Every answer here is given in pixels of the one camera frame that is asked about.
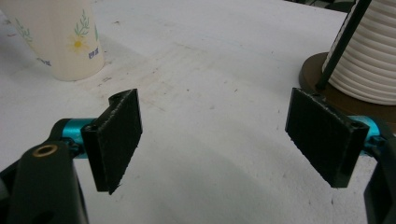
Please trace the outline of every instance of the screw hole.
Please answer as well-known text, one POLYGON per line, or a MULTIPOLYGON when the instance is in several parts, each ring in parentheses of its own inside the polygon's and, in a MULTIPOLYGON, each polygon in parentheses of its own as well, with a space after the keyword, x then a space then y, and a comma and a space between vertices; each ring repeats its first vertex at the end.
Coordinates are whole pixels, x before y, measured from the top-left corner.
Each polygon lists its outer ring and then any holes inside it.
POLYGON ((56 150, 58 150, 58 147, 56 145, 46 145, 43 147, 40 147, 36 149, 33 152, 33 156, 35 157, 46 157, 52 153, 54 153, 56 150))

